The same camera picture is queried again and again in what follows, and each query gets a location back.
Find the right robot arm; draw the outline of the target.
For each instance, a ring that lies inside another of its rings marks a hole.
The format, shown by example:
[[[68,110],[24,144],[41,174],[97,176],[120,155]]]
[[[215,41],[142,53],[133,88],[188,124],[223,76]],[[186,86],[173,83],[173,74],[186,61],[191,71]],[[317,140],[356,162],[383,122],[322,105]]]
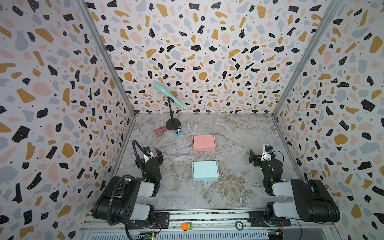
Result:
[[[276,158],[273,147],[266,145],[262,155],[250,150],[249,162],[263,173],[263,187],[269,196],[287,197],[285,202],[269,202],[263,219],[269,226],[294,219],[316,224],[336,223],[340,210],[320,180],[282,181],[283,160]]]

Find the pink paper box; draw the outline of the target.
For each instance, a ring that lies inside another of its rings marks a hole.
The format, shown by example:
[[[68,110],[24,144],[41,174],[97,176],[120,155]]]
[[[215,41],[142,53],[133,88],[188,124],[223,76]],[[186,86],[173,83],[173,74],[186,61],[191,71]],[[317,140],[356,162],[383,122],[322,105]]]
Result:
[[[216,138],[214,135],[193,136],[194,152],[210,152],[216,150]]]

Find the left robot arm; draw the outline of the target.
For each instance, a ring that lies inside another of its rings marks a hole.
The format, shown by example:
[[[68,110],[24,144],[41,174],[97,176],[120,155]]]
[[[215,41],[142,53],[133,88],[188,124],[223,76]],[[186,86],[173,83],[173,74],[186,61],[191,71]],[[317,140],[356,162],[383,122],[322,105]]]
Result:
[[[164,157],[158,149],[155,149],[156,155],[149,147],[145,147],[144,151],[144,157],[136,160],[144,176],[114,176],[95,203],[93,218],[104,220],[110,226],[136,224],[140,228],[150,228],[155,223],[154,206],[139,203],[138,198],[157,195],[162,179],[160,166]]]

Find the mint paper box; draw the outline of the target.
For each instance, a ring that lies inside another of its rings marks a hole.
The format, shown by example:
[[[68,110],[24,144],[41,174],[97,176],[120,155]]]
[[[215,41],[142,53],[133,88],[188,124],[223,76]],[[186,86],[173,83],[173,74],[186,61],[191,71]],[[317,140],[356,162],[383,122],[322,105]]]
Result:
[[[219,180],[219,166],[217,161],[193,162],[193,180],[195,182],[214,182]]]

